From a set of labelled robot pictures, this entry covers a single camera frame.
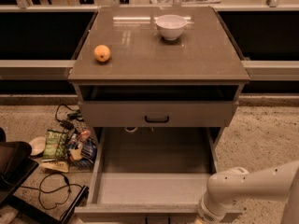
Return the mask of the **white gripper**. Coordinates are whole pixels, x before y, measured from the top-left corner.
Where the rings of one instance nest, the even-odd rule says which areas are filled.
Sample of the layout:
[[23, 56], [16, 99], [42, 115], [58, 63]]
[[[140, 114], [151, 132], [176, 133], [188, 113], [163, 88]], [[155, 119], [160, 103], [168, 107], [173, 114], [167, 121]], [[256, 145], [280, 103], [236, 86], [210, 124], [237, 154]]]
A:
[[215, 202], [208, 194], [205, 194], [198, 203], [198, 214], [193, 224], [220, 223], [227, 213], [227, 208]]

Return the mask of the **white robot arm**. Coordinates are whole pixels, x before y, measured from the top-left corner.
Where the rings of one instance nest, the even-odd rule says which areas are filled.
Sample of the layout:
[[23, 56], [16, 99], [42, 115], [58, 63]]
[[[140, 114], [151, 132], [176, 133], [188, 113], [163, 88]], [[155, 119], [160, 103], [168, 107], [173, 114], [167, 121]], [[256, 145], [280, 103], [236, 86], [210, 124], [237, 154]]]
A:
[[198, 204], [196, 224], [219, 224], [229, 211], [246, 199], [286, 201], [281, 224], [298, 218], [299, 161], [249, 173], [242, 167], [218, 172], [206, 183]]

